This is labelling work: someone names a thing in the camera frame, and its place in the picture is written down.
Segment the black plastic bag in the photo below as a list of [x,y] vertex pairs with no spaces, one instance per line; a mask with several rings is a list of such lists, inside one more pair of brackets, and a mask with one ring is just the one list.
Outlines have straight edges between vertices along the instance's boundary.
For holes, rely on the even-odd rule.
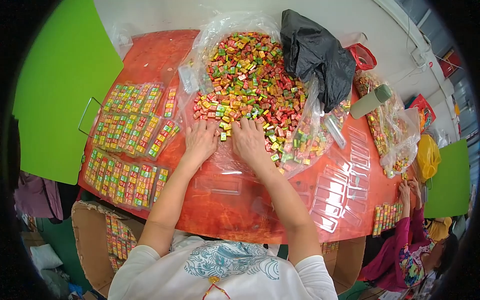
[[317,74],[318,99],[325,104],[325,113],[347,98],[356,62],[328,30],[293,10],[286,10],[282,12],[280,37],[287,73],[304,82]]

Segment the hand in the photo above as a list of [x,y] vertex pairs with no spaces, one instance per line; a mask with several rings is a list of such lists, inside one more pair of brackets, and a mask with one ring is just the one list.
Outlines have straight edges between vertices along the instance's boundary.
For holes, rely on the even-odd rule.
[[240,156],[254,171],[273,164],[265,149],[265,134],[261,123],[246,118],[240,119],[240,126],[232,123],[233,152]]
[[216,124],[200,120],[193,127],[187,127],[185,134],[186,150],[182,161],[197,170],[215,152],[218,137],[214,136]]
[[400,201],[403,203],[403,206],[410,208],[410,188],[408,188],[406,180],[400,183],[398,191],[400,192]]
[[419,187],[419,182],[417,179],[414,177],[413,180],[408,181],[408,186],[410,187],[412,193],[415,195],[415,197],[420,198],[421,193],[420,193],[420,187]]

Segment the red plastic bag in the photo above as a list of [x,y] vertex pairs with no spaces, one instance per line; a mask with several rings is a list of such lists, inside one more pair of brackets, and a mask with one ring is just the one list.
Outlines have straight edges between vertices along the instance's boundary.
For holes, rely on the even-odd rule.
[[371,70],[377,65],[377,59],[375,56],[367,49],[364,45],[357,43],[351,46],[348,46],[346,49],[350,50],[353,55],[353,58],[357,62],[357,67],[355,71],[358,70]]
[[410,103],[408,108],[417,108],[419,110],[420,117],[420,133],[423,133],[430,124],[437,118],[433,112],[432,107],[428,104],[427,100],[420,94],[415,100]]

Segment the gray bottle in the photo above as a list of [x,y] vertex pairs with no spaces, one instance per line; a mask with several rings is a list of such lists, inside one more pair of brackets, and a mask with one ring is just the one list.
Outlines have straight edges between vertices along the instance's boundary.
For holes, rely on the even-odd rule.
[[378,86],[350,107],[354,119],[360,119],[392,97],[392,91],[386,84]]

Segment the woman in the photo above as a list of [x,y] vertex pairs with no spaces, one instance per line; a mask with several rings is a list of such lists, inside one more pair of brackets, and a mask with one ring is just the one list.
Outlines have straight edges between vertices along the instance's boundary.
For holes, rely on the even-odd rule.
[[287,233],[289,261],[259,244],[197,236],[182,241],[176,236],[172,243],[187,185],[218,143],[215,124],[200,120],[186,129],[185,154],[153,206],[138,245],[115,274],[108,300],[337,299],[317,228],[266,152],[261,124],[245,118],[240,124],[232,124],[234,152],[270,193]]
[[[414,287],[432,270],[439,277],[448,269],[458,249],[458,240],[453,234],[436,244],[430,239],[423,226],[423,207],[417,180],[414,178],[408,184],[404,180],[398,189],[403,203],[401,218],[395,230],[377,238],[367,236],[360,273],[376,286],[389,291]],[[411,219],[410,190],[417,198]],[[409,230],[413,233],[410,244]]]

